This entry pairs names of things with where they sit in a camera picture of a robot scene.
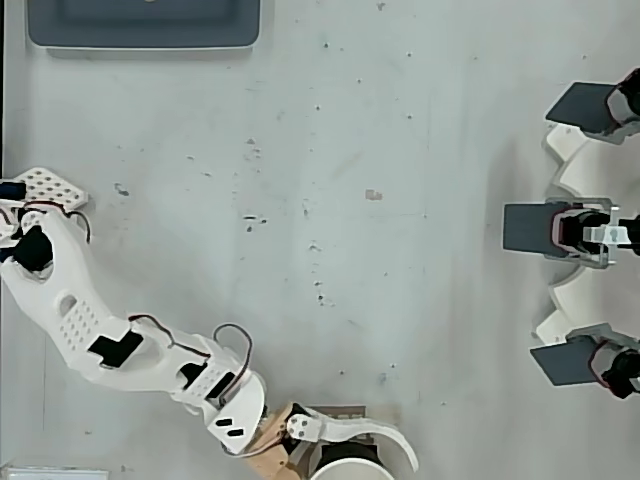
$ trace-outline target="white curved segment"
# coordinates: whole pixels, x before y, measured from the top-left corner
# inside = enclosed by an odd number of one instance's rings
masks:
[[[598,291],[598,273],[589,268],[580,268],[564,282],[551,287],[551,298],[573,328],[602,323],[602,309],[597,305],[601,299]],[[585,301],[585,295],[591,297]]]
[[[310,480],[394,480],[380,465],[361,458],[343,458],[322,467]]]
[[[22,227],[22,232],[27,233],[31,230],[32,227],[36,225],[40,225],[40,218],[44,215],[42,212],[27,212],[22,216],[22,220],[20,220],[20,227]]]
[[[567,334],[575,328],[564,312],[555,310],[536,328],[536,335],[545,345],[556,345],[564,343]]]
[[[309,408],[306,408],[306,410],[309,411],[317,420],[320,420],[322,422],[322,427],[320,429],[321,440],[337,443],[346,442],[347,440],[358,437],[360,435],[381,435],[398,444],[409,458],[409,462],[411,463],[411,468],[413,469],[413,471],[418,471],[420,465],[416,452],[413,450],[413,447],[409,444],[405,436],[392,425],[377,422],[375,420],[371,420],[370,418],[335,420],[331,417],[316,412],[315,410],[311,410]],[[301,425],[304,420],[309,421],[309,418],[305,417],[304,415],[295,415],[292,417],[292,419],[293,418],[297,419],[298,425],[298,427],[294,429],[294,434],[296,431],[298,433],[301,430],[305,431],[304,429],[300,429],[299,425]],[[306,433],[301,439],[307,439]]]
[[[621,257],[625,261],[607,270],[580,269],[550,289],[572,328],[609,323],[614,331],[640,338],[640,259],[624,251]]]
[[[245,378],[242,388],[219,412],[207,402],[201,406],[207,429],[233,454],[241,453],[253,440],[265,405],[265,388],[260,378],[254,373],[246,374]]]
[[[560,169],[554,183],[579,197],[605,196],[601,155],[595,140],[586,144]]]
[[[562,162],[568,162],[587,144],[589,139],[584,136],[578,127],[569,125],[556,125],[547,135],[547,147]]]
[[[0,248],[8,248],[15,246],[18,241],[12,236],[18,231],[18,223],[6,223],[0,219]]]
[[[35,167],[13,179],[27,184],[27,201],[46,200],[76,210],[89,200],[89,194],[51,170]]]

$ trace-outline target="white table surface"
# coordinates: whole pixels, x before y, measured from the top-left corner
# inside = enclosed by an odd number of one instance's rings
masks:
[[[5,174],[91,193],[132,310],[245,325],[272,407],[396,408],[420,479],[637,472],[637,399],[549,386],[556,266],[500,247],[503,203],[555,171],[546,109],[637,65],[637,2],[279,0],[253,51],[196,56],[25,49],[8,3]],[[6,292],[1,375],[14,463],[253,478],[167,397],[67,371]]]

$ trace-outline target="black connector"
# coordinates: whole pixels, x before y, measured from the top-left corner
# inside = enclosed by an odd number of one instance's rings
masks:
[[[632,378],[640,376],[640,354],[626,351],[618,355],[611,368],[602,374],[602,379],[609,385],[609,390],[618,398],[627,398],[637,393],[631,383]]]
[[[20,239],[13,251],[13,258],[30,272],[41,272],[53,260],[53,248],[42,228],[31,228]]]
[[[122,337],[122,340],[112,340],[100,336],[89,347],[91,353],[100,355],[103,367],[120,368],[122,364],[131,356],[142,343],[142,335],[129,331]]]
[[[0,198],[3,200],[24,200],[27,198],[27,184],[24,182],[0,183]]]

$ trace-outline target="dirt spot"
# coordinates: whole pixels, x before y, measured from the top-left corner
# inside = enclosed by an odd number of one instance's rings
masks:
[[[129,195],[131,195],[129,191],[126,188],[124,188],[124,186],[121,183],[114,183],[113,188],[116,189],[116,192],[118,192],[118,195],[122,195],[123,197],[128,197]]]
[[[379,202],[380,200],[382,200],[382,193],[376,192],[375,190],[368,188],[364,191],[364,198],[372,202]]]

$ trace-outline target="gray tray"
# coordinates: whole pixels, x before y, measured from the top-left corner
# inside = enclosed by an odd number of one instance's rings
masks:
[[[31,40],[43,47],[249,47],[261,0],[29,0]]]

